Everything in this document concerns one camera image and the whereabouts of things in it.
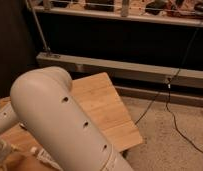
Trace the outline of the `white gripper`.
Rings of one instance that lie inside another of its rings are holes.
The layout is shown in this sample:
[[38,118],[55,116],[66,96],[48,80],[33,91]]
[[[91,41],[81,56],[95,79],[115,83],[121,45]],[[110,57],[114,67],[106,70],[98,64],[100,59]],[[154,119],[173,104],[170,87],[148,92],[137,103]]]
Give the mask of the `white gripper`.
[[0,139],[0,166],[6,161],[12,152],[12,147],[6,141]]

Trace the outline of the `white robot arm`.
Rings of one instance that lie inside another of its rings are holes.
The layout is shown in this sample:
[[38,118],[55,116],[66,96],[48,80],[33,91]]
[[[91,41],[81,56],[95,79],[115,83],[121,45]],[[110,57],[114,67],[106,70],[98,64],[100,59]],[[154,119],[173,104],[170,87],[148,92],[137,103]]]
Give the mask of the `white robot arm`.
[[19,76],[0,110],[0,135],[21,122],[64,171],[133,171],[71,96],[60,67]]

